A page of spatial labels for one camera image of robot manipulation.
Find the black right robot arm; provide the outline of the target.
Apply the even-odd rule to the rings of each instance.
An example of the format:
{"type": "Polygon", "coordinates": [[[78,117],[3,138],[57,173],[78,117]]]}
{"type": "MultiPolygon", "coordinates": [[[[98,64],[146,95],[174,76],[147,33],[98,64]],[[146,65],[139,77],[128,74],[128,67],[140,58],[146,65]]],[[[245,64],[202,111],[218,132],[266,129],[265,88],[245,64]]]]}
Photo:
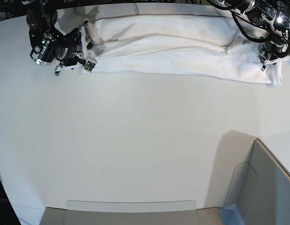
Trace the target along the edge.
{"type": "Polygon", "coordinates": [[[32,48],[30,58],[35,63],[49,66],[55,60],[59,61],[54,72],[56,76],[63,69],[86,65],[88,21],[63,34],[55,27],[58,12],[53,0],[22,0],[21,3],[27,7],[26,23],[32,48]]]}

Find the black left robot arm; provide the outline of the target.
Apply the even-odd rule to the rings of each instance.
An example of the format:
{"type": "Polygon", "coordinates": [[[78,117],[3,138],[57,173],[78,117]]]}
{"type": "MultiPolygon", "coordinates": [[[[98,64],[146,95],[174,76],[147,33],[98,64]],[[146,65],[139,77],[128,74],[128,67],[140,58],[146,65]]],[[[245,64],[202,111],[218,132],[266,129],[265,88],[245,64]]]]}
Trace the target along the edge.
{"type": "Polygon", "coordinates": [[[259,57],[263,66],[290,60],[290,0],[209,0],[213,7],[230,11],[231,16],[243,36],[261,43],[259,57]],[[239,22],[244,21],[267,32],[265,37],[251,37],[239,22]]]}

